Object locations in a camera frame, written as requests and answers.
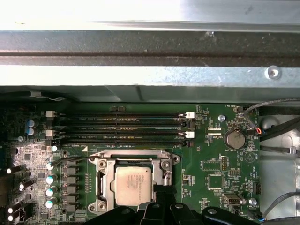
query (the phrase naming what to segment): cable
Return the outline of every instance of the cable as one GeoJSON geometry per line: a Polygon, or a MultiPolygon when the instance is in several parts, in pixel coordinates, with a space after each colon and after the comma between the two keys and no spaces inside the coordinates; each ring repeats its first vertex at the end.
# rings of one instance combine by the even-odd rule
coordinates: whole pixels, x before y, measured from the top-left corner
{"type": "Polygon", "coordinates": [[[282,201],[284,201],[285,199],[288,199],[290,197],[296,196],[296,195],[300,195],[300,192],[289,192],[286,193],[282,196],[280,196],[279,198],[277,198],[267,209],[266,211],[262,214],[263,218],[266,218],[268,213],[271,212],[271,210],[277,206],[279,203],[281,203],[282,201]]]}
{"type": "Polygon", "coordinates": [[[271,127],[269,129],[265,130],[266,134],[260,137],[260,141],[262,142],[262,141],[271,139],[273,137],[283,135],[283,134],[285,134],[291,130],[294,130],[298,127],[300,127],[300,117],[294,118],[285,123],[279,124],[275,127],[271,127]]]}
{"type": "Polygon", "coordinates": [[[284,218],[277,218],[277,219],[270,219],[261,223],[262,225],[271,225],[271,224],[288,224],[288,225],[299,225],[300,224],[300,217],[284,217],[284,218]]]}
{"type": "Polygon", "coordinates": [[[256,131],[260,135],[263,133],[263,131],[249,118],[248,113],[250,111],[252,111],[253,109],[262,107],[262,106],[266,106],[266,105],[272,105],[272,104],[282,103],[282,102],[295,102],[295,101],[300,101],[300,97],[289,97],[289,98],[282,98],[282,99],[273,100],[273,101],[269,101],[269,102],[258,103],[258,104],[255,104],[255,105],[249,107],[244,112],[244,118],[256,129],[256,131]]]}
{"type": "Polygon", "coordinates": [[[83,161],[85,159],[90,159],[90,158],[100,158],[100,156],[86,156],[86,157],[68,157],[68,158],[61,158],[57,161],[53,161],[50,163],[51,166],[58,166],[60,163],[65,162],[65,161],[71,161],[71,162],[78,162],[78,161],[83,161]]]}
{"type": "Polygon", "coordinates": [[[269,151],[269,152],[290,154],[290,149],[289,148],[268,147],[268,146],[263,146],[263,145],[260,146],[260,151],[269,151]]]}
{"type": "Polygon", "coordinates": [[[14,91],[0,93],[0,97],[35,97],[35,98],[47,98],[52,101],[62,101],[62,100],[71,100],[77,101],[74,98],[63,96],[60,93],[44,92],[44,91],[14,91]]]}

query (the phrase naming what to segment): ram slot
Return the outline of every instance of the ram slot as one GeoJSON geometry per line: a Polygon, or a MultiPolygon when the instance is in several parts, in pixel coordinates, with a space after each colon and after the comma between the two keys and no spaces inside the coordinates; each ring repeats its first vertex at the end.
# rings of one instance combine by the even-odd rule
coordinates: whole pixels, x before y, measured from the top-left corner
{"type": "Polygon", "coordinates": [[[66,134],[64,135],[65,138],[72,138],[72,139],[120,139],[120,140],[136,140],[136,139],[143,139],[143,140],[172,140],[178,139],[179,135],[144,135],[144,134],[137,134],[137,135],[114,135],[114,134],[106,134],[106,135],[95,135],[95,134],[66,134]]]}
{"type": "Polygon", "coordinates": [[[139,117],[139,118],[179,118],[180,113],[127,113],[127,112],[75,112],[62,114],[62,118],[76,118],[76,117],[139,117]]]}
{"type": "Polygon", "coordinates": [[[105,145],[145,145],[145,146],[180,146],[193,147],[193,140],[95,140],[95,139],[63,139],[61,144],[105,144],[105,145]]]}
{"type": "Polygon", "coordinates": [[[178,130],[167,130],[167,131],[159,131],[159,130],[94,130],[94,129],[65,129],[64,132],[68,135],[72,134],[85,134],[85,135],[177,135],[178,130]]]}

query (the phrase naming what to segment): black plastic part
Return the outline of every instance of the black plastic part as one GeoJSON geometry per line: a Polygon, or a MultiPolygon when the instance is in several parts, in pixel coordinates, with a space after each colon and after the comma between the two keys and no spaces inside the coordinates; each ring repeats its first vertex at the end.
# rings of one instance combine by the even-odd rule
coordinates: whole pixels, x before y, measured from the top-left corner
{"type": "Polygon", "coordinates": [[[256,222],[240,217],[218,207],[207,207],[202,211],[204,223],[213,225],[257,225],[256,222]]]}
{"type": "Polygon", "coordinates": [[[170,206],[174,223],[178,225],[204,225],[186,204],[174,203],[170,206]]]}
{"type": "Polygon", "coordinates": [[[135,220],[135,211],[127,206],[119,206],[101,216],[95,217],[84,225],[127,225],[135,220]]]}
{"type": "Polygon", "coordinates": [[[247,214],[250,218],[255,219],[255,220],[263,219],[263,213],[257,209],[248,209],[247,214]]]}
{"type": "Polygon", "coordinates": [[[140,225],[162,225],[165,220],[165,205],[156,202],[147,205],[140,225]]]}

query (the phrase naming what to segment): wire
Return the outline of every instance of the wire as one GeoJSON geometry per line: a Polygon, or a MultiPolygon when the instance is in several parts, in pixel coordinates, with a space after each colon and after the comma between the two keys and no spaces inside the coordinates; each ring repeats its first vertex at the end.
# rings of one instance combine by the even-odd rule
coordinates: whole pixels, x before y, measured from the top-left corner
{"type": "Polygon", "coordinates": [[[284,222],[285,224],[289,225],[298,225],[300,224],[300,217],[283,217],[283,218],[277,218],[277,219],[270,219],[265,221],[264,223],[261,223],[262,225],[269,225],[269,224],[281,224],[281,222],[284,222]]]}
{"type": "Polygon", "coordinates": [[[283,135],[291,130],[300,127],[300,117],[289,120],[285,123],[279,124],[275,127],[271,127],[265,130],[266,135],[260,137],[260,141],[265,141],[279,135],[283,135]]]}
{"type": "Polygon", "coordinates": [[[266,211],[262,214],[263,218],[266,218],[268,213],[271,212],[271,210],[277,206],[279,203],[281,203],[282,201],[284,201],[285,199],[288,199],[290,197],[296,196],[296,195],[300,195],[300,192],[289,192],[286,193],[282,196],[280,196],[279,198],[277,198],[267,209],[266,211]]]}
{"type": "Polygon", "coordinates": [[[249,116],[248,116],[249,112],[256,109],[256,108],[266,106],[266,105],[272,105],[272,104],[282,103],[282,102],[295,102],[295,101],[300,101],[300,97],[289,97],[289,98],[282,98],[282,99],[273,100],[273,101],[269,101],[269,102],[258,103],[258,104],[255,104],[253,106],[250,106],[244,112],[244,118],[256,129],[258,134],[262,134],[263,131],[249,118],[249,116]]]}
{"type": "Polygon", "coordinates": [[[78,162],[78,161],[83,161],[85,159],[90,159],[90,158],[100,158],[100,156],[86,156],[86,157],[68,157],[68,158],[61,158],[57,161],[53,161],[50,163],[51,166],[58,166],[60,163],[65,162],[65,161],[71,161],[71,162],[78,162]]]}

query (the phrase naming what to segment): chip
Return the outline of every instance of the chip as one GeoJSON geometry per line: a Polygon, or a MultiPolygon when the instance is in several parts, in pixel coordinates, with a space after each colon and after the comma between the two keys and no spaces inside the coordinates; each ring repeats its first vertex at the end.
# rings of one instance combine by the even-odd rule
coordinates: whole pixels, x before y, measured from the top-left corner
{"type": "Polygon", "coordinates": [[[151,187],[149,167],[117,167],[115,183],[117,205],[137,206],[151,202],[151,187]]]}
{"type": "Polygon", "coordinates": [[[31,159],[31,154],[24,154],[24,159],[25,160],[30,160],[31,159]]]}
{"type": "Polygon", "coordinates": [[[45,173],[44,172],[39,172],[37,174],[37,178],[45,178],[45,173]]]}
{"type": "Polygon", "coordinates": [[[48,219],[48,217],[49,217],[48,213],[42,213],[41,214],[41,219],[43,219],[43,220],[48,219]]]}
{"type": "Polygon", "coordinates": [[[221,190],[223,187],[223,176],[210,174],[208,176],[208,190],[221,190]]]}
{"type": "Polygon", "coordinates": [[[25,199],[26,199],[26,200],[30,200],[30,199],[31,199],[31,194],[26,194],[26,195],[25,195],[25,199]]]}

